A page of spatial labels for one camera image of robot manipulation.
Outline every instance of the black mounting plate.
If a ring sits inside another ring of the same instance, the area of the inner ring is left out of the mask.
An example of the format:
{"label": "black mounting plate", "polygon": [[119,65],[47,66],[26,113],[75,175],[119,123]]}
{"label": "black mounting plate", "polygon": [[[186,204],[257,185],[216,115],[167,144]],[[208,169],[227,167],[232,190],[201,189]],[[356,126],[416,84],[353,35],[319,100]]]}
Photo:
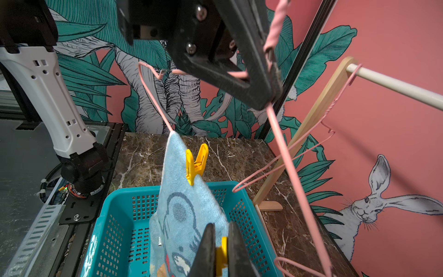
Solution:
{"label": "black mounting plate", "polygon": [[86,199],[76,198],[68,195],[65,202],[65,209],[60,217],[59,223],[62,224],[76,224],[82,222],[90,222],[97,218],[101,210],[103,201],[108,195],[109,185],[113,177],[114,167],[117,162],[118,152],[123,141],[126,125],[120,123],[105,123],[111,127],[108,136],[103,145],[106,148],[109,160],[112,161],[112,168],[103,173],[105,184],[101,191],[97,194],[91,195]]}

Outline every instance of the white rabbit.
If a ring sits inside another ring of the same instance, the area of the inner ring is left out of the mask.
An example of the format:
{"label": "white rabbit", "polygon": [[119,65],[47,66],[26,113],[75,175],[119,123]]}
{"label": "white rabbit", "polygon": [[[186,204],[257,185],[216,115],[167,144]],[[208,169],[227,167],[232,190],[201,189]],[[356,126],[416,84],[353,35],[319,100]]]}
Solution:
{"label": "white rabbit", "polygon": [[334,218],[344,223],[326,224],[328,231],[338,235],[342,239],[335,239],[346,258],[350,261],[354,253],[355,236],[358,234],[358,228],[363,223],[373,223],[377,220],[377,214],[384,208],[396,207],[406,211],[425,215],[443,215],[443,204],[431,197],[424,195],[403,195],[392,198],[382,198],[389,185],[391,178],[391,169],[385,156],[378,155],[370,175],[369,185],[371,195],[354,201],[350,206],[340,211],[341,215],[326,213],[325,216]]}

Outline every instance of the teal plastic basket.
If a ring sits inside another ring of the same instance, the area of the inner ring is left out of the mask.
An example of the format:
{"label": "teal plastic basket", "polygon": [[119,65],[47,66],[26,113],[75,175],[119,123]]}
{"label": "teal plastic basket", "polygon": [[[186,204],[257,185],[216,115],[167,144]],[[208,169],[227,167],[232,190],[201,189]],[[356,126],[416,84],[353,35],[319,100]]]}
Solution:
{"label": "teal plastic basket", "polygon": [[[207,183],[228,221],[240,227],[246,249],[262,277],[282,277],[275,252],[245,190],[235,181]],[[103,203],[82,277],[149,277],[149,219],[157,210],[160,186],[122,188]]]}

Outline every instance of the yellow clothespin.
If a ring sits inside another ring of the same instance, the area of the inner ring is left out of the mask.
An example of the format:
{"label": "yellow clothespin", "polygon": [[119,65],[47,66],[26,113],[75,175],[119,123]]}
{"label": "yellow clothespin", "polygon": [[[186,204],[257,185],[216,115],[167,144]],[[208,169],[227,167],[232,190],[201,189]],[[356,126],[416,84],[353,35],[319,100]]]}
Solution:
{"label": "yellow clothespin", "polygon": [[194,185],[195,175],[203,176],[206,167],[206,160],[208,159],[209,150],[208,145],[203,143],[198,151],[197,159],[194,162],[194,157],[189,149],[186,149],[186,178],[191,186]]}
{"label": "yellow clothespin", "polygon": [[221,247],[215,250],[215,276],[222,276],[222,269],[228,266],[228,237],[222,237]]}

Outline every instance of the marble countertop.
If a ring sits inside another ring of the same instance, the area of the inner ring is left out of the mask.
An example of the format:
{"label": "marble countertop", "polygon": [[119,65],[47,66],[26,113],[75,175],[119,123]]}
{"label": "marble countertop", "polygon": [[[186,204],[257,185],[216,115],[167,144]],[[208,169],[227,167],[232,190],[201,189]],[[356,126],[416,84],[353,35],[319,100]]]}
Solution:
{"label": "marble countertop", "polygon": [[[202,143],[208,144],[209,157],[203,180],[217,182],[240,181],[265,166],[275,156],[262,140],[182,137],[196,156]],[[126,133],[116,163],[109,193],[123,187],[160,185],[167,136]],[[252,199],[263,180],[246,188]],[[262,212],[277,255],[289,258],[319,272],[320,260],[313,246],[302,212],[298,206],[289,178],[285,173],[268,194],[267,200],[278,201],[282,211]],[[320,231],[337,276],[358,276],[350,263],[337,250],[334,242],[321,226]],[[284,264],[294,276],[311,276],[298,268]]]}

